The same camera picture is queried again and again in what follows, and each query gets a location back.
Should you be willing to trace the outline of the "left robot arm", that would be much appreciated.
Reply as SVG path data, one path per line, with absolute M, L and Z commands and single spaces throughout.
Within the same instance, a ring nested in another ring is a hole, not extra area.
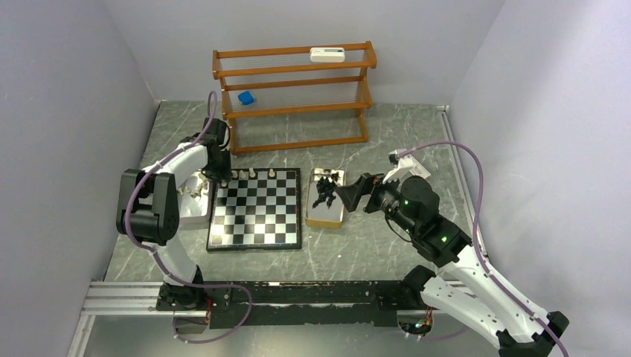
M 183 139 L 168 156 L 142 170 L 125 170 L 121 176 L 116 228 L 153 256 L 162 270 L 164 289 L 187 309 L 205 302 L 206 288 L 199 267 L 176 235 L 182 203 L 179 188 L 195 172 L 213 184 L 229 182 L 229 141 L 228 124 L 206 118 L 202 131 Z

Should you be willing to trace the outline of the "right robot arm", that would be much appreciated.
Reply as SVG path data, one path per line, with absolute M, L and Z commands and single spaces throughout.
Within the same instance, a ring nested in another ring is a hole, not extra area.
M 353 212 L 368 196 L 364 211 L 382 212 L 409 235 L 418 254 L 435 266 L 417 266 L 402 281 L 403 302 L 423 304 L 457 319 L 489 341 L 500 356 L 549 356 L 569 325 L 561 312 L 548 312 L 518 292 L 479 254 L 478 244 L 438 210 L 430 183 L 411 176 L 402 183 L 365 173 L 336 188 Z

